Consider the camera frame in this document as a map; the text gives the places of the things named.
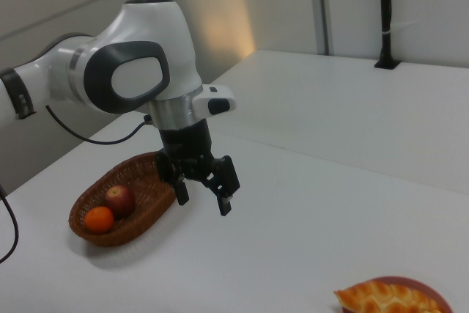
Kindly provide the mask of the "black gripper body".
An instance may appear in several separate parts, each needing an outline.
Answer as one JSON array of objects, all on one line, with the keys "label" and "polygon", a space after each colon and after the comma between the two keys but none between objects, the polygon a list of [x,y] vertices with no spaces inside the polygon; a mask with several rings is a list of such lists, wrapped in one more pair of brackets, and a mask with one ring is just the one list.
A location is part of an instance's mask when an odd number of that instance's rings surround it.
[{"label": "black gripper body", "polygon": [[158,170],[163,181],[174,183],[181,175],[189,180],[206,180],[214,159],[206,119],[179,130],[159,130],[163,149],[158,153]]}]

